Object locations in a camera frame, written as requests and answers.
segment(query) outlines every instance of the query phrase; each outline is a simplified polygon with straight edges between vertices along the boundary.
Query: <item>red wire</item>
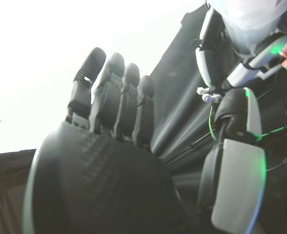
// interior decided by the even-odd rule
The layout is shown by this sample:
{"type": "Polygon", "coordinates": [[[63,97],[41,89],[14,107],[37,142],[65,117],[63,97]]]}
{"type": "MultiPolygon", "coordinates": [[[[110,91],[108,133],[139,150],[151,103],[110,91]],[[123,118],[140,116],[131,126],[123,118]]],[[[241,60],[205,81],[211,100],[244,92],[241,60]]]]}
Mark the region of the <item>red wire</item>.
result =
{"type": "Polygon", "coordinates": [[[278,139],[282,139],[282,138],[284,138],[284,137],[286,137],[286,136],[287,136],[287,133],[286,133],[285,135],[283,135],[283,136],[277,138],[277,139],[274,139],[274,140],[270,141],[270,142],[269,142],[267,145],[265,145],[264,147],[266,147],[266,146],[268,146],[268,145],[270,145],[270,144],[276,142],[278,139]]]}

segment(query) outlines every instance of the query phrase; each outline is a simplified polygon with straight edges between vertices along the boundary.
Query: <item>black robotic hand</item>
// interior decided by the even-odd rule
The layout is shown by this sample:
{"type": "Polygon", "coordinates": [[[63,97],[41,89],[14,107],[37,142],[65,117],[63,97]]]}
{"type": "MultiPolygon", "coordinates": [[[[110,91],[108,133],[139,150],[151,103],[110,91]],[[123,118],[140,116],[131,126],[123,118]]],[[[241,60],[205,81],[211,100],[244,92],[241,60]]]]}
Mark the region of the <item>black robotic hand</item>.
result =
{"type": "Polygon", "coordinates": [[[121,90],[124,73],[122,56],[115,54],[103,71],[93,110],[90,88],[104,60],[101,49],[91,52],[74,79],[66,121],[37,149],[25,193],[23,232],[192,233],[163,161],[102,134],[101,129],[114,130],[121,105],[110,98],[120,98],[116,90],[121,90]],[[111,106],[114,101],[117,107],[111,106]]]}

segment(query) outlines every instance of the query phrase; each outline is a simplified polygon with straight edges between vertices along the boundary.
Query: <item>green light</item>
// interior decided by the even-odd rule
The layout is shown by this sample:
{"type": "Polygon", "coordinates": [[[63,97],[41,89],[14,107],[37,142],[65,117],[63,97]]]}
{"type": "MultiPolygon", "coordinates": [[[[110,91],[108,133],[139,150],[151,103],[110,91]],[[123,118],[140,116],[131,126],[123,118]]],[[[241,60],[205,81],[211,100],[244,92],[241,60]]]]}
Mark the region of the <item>green light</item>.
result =
{"type": "Polygon", "coordinates": [[[275,54],[278,54],[282,49],[283,49],[282,46],[277,45],[277,46],[273,47],[270,52],[271,52],[273,55],[275,55],[275,54]]]}

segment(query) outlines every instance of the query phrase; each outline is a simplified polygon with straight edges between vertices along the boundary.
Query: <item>white background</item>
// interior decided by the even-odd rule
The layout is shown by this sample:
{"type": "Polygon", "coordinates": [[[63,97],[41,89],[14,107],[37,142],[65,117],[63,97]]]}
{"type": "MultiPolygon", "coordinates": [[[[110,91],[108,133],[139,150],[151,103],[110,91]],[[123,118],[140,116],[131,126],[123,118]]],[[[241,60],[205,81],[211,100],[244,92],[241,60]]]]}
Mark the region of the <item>white background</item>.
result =
{"type": "Polygon", "coordinates": [[[0,153],[32,149],[64,120],[94,47],[149,75],[204,0],[0,0],[0,153]]]}

